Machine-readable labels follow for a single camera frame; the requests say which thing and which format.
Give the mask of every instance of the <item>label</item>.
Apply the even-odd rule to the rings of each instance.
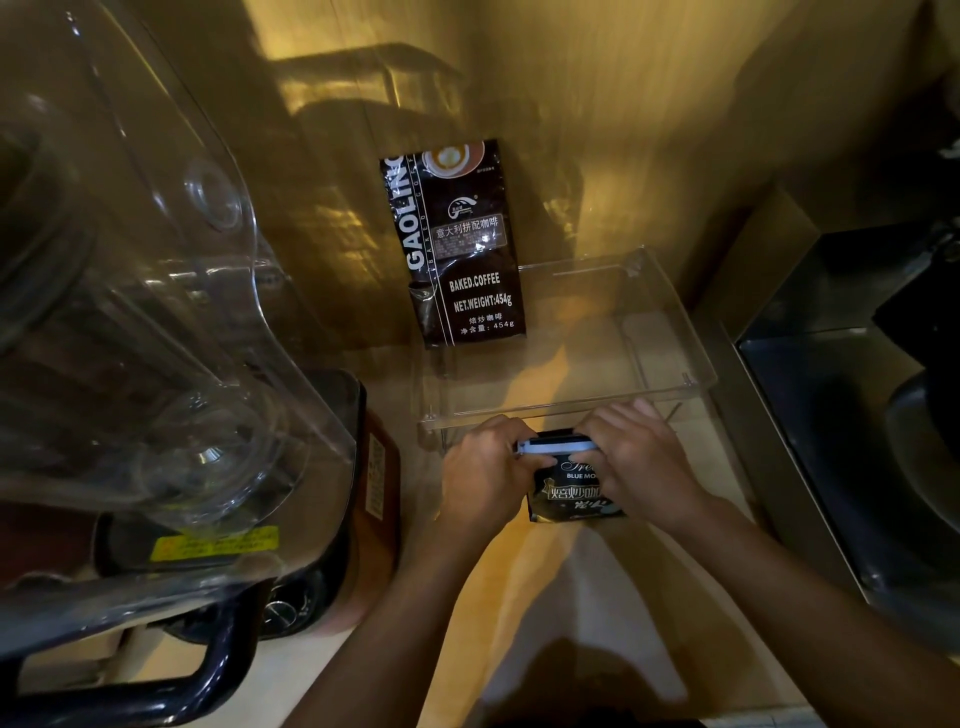
[[[555,466],[534,473],[534,488],[527,494],[531,521],[557,523],[623,514],[601,495],[593,468],[571,461],[569,453],[556,457]]]
[[[387,449],[373,435],[367,454],[367,513],[383,521],[383,491],[387,479]]]
[[[280,547],[280,529],[262,525],[247,533],[226,536],[215,541],[191,536],[163,536],[156,540],[150,554],[151,561],[185,561],[209,556],[230,556],[254,551],[276,551]]]

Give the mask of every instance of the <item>logo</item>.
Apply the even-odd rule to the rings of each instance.
[[[567,473],[592,473],[593,468],[587,463],[571,463],[569,460],[565,460],[560,464],[560,469]]]
[[[465,212],[473,212],[473,206],[476,204],[476,198],[457,197],[446,206],[446,214],[451,220],[456,220]]]

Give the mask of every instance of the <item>acrylic box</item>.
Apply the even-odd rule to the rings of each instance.
[[[716,373],[651,251],[520,266],[527,335],[414,346],[414,413],[426,430],[496,414],[535,418],[605,402],[698,397]]]

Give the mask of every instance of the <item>black handle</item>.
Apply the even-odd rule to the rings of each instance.
[[[182,725],[233,695],[253,662],[272,581],[219,605],[204,661],[192,675],[146,683],[44,692],[4,701],[4,728],[150,728]]]

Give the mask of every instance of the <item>black coffee bag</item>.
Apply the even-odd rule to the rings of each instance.
[[[495,140],[380,161],[427,347],[526,333]]]
[[[623,515],[616,503],[600,494],[600,481],[593,468],[570,460],[574,452],[595,448],[589,437],[570,429],[541,432],[517,446],[518,452],[557,458],[552,468],[534,473],[533,489],[527,494],[531,521],[558,523]]]

